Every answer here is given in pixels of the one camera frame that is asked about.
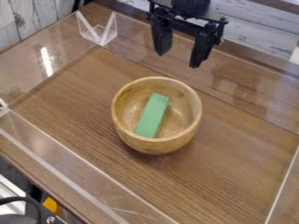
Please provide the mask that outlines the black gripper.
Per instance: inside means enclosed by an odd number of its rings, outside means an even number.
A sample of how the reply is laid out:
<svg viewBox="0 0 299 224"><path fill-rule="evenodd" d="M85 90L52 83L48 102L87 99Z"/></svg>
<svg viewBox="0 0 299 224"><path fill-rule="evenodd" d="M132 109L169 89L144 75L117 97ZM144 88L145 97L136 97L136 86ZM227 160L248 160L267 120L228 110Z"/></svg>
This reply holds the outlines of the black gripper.
<svg viewBox="0 0 299 224"><path fill-rule="evenodd" d="M173 30L195 37L189 67L209 57L213 43L223 42L228 20L211 8L211 0L147 0L153 49L163 56L172 47Z"/></svg>

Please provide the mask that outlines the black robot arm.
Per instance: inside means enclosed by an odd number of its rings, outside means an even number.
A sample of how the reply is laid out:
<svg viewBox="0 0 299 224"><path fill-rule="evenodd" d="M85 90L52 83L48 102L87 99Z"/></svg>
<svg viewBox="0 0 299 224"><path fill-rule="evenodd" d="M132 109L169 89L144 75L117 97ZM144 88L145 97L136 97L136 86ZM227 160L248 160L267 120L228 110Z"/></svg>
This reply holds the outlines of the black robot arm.
<svg viewBox="0 0 299 224"><path fill-rule="evenodd" d="M173 44L173 31L193 36L189 67L196 68L209 57L211 49L223 42L228 20L211 9L211 0L147 0L149 3L153 49L159 56Z"/></svg>

